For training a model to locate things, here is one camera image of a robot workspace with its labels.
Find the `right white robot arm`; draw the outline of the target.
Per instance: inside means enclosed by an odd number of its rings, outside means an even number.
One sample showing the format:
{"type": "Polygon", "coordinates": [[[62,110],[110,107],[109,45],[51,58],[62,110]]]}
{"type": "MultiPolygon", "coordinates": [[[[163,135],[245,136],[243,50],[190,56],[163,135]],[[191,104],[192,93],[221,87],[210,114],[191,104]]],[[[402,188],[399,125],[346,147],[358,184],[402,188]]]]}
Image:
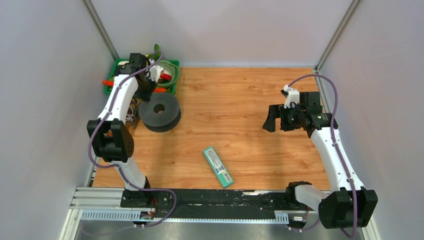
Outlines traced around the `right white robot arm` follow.
{"type": "Polygon", "coordinates": [[[306,206],[316,211],[326,229],[366,227],[378,203],[377,193],[366,189],[350,164],[333,114],[323,111],[320,93],[292,88],[281,93],[285,102],[268,107],[262,128],[275,132],[279,119],[282,131],[306,131],[318,150],[330,186],[329,193],[325,193],[307,181],[290,182],[286,188],[286,205],[293,210],[306,206]]]}

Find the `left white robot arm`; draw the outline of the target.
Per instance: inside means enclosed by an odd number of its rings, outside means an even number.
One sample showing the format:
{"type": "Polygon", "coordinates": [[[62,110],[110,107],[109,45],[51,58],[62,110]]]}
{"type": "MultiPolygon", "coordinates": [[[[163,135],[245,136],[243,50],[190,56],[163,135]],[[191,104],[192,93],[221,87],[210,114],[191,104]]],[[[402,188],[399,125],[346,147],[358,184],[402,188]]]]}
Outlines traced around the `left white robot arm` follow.
{"type": "Polygon", "coordinates": [[[116,68],[112,90],[96,120],[89,120],[88,157],[98,169],[114,168],[124,181],[123,196],[133,198],[140,207],[148,207],[153,194],[147,177],[133,157],[134,139],[126,126],[128,109],[134,95],[149,102],[164,69],[158,65],[159,50],[146,57],[132,53],[127,63],[116,68]]]}

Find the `dark grey cable spool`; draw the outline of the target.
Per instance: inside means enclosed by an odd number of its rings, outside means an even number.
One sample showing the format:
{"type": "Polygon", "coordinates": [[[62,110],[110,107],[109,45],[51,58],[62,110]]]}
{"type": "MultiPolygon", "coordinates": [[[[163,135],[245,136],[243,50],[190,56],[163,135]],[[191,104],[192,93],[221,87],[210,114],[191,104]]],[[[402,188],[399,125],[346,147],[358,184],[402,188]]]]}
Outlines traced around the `dark grey cable spool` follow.
{"type": "Polygon", "coordinates": [[[172,130],[180,122],[182,112],[178,99],[171,93],[153,93],[149,102],[138,107],[138,115],[144,126],[155,133],[172,130]]]}

